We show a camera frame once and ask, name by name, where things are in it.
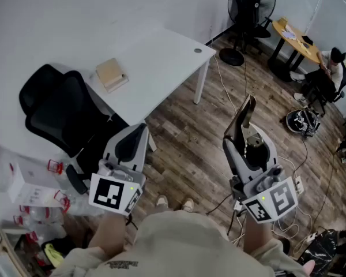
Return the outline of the person's left forearm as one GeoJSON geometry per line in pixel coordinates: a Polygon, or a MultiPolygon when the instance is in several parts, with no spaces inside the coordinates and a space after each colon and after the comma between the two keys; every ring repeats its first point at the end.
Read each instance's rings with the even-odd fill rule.
{"type": "Polygon", "coordinates": [[[100,248],[109,258],[123,252],[126,219],[121,214],[107,212],[99,222],[88,248],[100,248]]]}

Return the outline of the person's left shoe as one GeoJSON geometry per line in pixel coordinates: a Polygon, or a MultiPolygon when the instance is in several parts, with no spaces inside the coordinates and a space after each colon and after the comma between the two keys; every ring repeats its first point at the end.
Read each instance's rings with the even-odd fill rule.
{"type": "Polygon", "coordinates": [[[156,200],[156,204],[155,207],[159,210],[159,211],[166,211],[169,210],[169,206],[168,206],[168,199],[165,195],[160,195],[157,200],[156,200]]]}

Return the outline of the round wooden table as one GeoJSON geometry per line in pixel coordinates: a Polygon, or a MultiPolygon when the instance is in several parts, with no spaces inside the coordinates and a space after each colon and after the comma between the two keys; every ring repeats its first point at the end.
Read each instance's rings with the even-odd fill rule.
{"type": "Polygon", "coordinates": [[[320,60],[317,56],[317,52],[319,52],[318,47],[314,43],[313,45],[307,44],[302,39],[302,36],[305,35],[304,33],[297,28],[290,26],[289,24],[286,26],[286,28],[282,28],[276,20],[272,21],[272,27],[280,35],[280,40],[273,54],[268,59],[269,69],[276,77],[286,83],[292,82],[289,72],[295,72],[305,58],[314,64],[320,64],[320,60]],[[297,40],[286,39],[282,35],[283,29],[294,32],[297,36],[297,40]],[[288,43],[293,48],[293,52],[286,62],[282,62],[277,58],[284,43],[288,43]]]}

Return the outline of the white desk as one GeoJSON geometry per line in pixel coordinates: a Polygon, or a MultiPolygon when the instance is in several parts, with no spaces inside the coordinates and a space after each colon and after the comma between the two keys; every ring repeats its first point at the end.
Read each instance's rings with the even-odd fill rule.
{"type": "Polygon", "coordinates": [[[198,104],[209,62],[216,51],[167,29],[158,29],[116,55],[129,81],[108,93],[93,74],[89,88],[128,125],[146,117],[192,74],[198,72],[193,102],[198,104]]]}

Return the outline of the clear containers with red latches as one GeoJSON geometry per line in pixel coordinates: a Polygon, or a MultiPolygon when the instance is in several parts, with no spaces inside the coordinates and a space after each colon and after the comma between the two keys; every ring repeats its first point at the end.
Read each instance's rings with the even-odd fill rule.
{"type": "MultiPolygon", "coordinates": [[[[39,162],[45,165],[46,169],[51,172],[43,161],[16,154],[0,146],[0,223],[11,221],[16,215],[23,213],[29,217],[28,220],[24,220],[24,225],[62,224],[61,206],[30,207],[12,203],[7,190],[12,184],[15,159],[19,156],[39,162]]],[[[63,177],[57,178],[55,173],[51,172],[51,174],[55,176],[61,187],[61,190],[56,194],[61,194],[65,190],[64,184],[61,182],[63,177]]]]}

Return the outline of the person's right forearm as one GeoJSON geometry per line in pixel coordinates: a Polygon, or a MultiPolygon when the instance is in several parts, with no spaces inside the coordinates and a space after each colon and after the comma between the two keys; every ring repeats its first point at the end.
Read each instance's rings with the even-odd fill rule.
{"type": "Polygon", "coordinates": [[[257,223],[251,216],[246,218],[243,251],[247,254],[266,245],[272,238],[270,223],[257,223]]]}

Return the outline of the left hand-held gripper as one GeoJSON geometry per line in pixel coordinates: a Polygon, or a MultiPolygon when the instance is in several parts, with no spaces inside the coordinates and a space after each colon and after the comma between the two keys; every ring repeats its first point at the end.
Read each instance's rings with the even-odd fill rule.
{"type": "Polygon", "coordinates": [[[142,171],[148,139],[145,123],[129,126],[110,138],[97,173],[91,175],[90,205],[116,214],[131,214],[146,183],[142,171]]]}

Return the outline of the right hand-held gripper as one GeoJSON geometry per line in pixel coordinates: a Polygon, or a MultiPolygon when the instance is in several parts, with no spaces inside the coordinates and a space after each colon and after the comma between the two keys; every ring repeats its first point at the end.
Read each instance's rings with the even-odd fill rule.
{"type": "Polygon", "coordinates": [[[254,126],[254,133],[245,139],[244,131],[250,127],[256,103],[252,95],[245,98],[224,132],[223,149],[233,173],[233,198],[255,222],[269,223],[295,209],[298,197],[294,180],[286,176],[268,135],[254,126]]]}

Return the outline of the person's beige shirt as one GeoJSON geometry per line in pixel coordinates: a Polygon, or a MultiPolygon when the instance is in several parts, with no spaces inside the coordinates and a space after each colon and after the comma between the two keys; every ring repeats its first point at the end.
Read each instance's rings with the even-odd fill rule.
{"type": "Polygon", "coordinates": [[[131,248],[109,258],[100,248],[73,249],[51,277],[309,277],[272,238],[247,254],[207,216],[163,211],[140,224],[131,248]]]}

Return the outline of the black mesh office chair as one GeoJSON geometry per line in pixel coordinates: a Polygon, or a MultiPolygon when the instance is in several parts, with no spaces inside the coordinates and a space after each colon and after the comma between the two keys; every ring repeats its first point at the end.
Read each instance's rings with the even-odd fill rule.
{"type": "Polygon", "coordinates": [[[26,128],[76,160],[76,166],[66,166],[66,175],[79,194],[87,193],[85,180],[98,171],[107,142],[127,123],[99,110],[78,71],[63,74],[49,64],[24,84],[19,101],[26,128]]]}

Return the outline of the white cardboard box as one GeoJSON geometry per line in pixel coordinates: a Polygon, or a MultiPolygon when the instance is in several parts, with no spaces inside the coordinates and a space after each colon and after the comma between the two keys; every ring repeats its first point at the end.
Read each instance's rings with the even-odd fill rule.
{"type": "Polygon", "coordinates": [[[61,190],[55,176],[45,165],[31,159],[17,157],[12,184],[7,193],[12,203],[30,207],[60,207],[54,199],[61,190]]]}

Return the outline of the black standing fan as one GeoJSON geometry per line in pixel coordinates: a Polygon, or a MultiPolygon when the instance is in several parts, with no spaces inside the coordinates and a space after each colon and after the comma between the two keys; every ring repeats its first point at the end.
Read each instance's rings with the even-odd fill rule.
{"type": "Polygon", "coordinates": [[[231,27],[232,30],[236,33],[236,37],[231,37],[230,39],[234,41],[234,45],[231,48],[223,48],[219,52],[220,59],[231,65],[231,66],[240,66],[243,65],[245,62],[244,53],[241,51],[242,47],[242,37],[240,35],[240,32],[238,31],[237,26],[235,25],[235,16],[237,14],[237,7],[234,0],[228,0],[227,3],[228,8],[228,14],[233,22],[233,26],[231,27]]]}

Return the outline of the black marbled bag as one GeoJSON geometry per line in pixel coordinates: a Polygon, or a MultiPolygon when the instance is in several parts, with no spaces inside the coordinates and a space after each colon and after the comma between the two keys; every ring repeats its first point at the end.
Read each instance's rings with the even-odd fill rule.
{"type": "Polygon", "coordinates": [[[338,232],[330,229],[317,235],[311,244],[298,258],[298,263],[306,264],[310,260],[315,261],[315,266],[310,277],[324,277],[333,258],[336,255],[338,232]]]}

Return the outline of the yellow-green cloth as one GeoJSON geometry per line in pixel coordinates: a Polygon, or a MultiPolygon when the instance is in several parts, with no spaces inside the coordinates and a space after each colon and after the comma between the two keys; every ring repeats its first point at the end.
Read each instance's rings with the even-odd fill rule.
{"type": "Polygon", "coordinates": [[[43,250],[48,260],[55,268],[59,267],[63,263],[63,255],[54,248],[53,244],[45,244],[43,250]]]}

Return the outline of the black high-back office chair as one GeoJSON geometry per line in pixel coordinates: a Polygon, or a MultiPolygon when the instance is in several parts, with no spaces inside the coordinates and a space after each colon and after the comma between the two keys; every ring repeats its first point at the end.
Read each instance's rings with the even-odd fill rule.
{"type": "Polygon", "coordinates": [[[234,0],[234,2],[237,7],[235,25],[242,37],[241,51],[245,54],[247,46],[251,45],[261,55],[259,40],[270,37],[267,27],[272,22],[270,16],[274,11],[275,0],[234,0]]]}

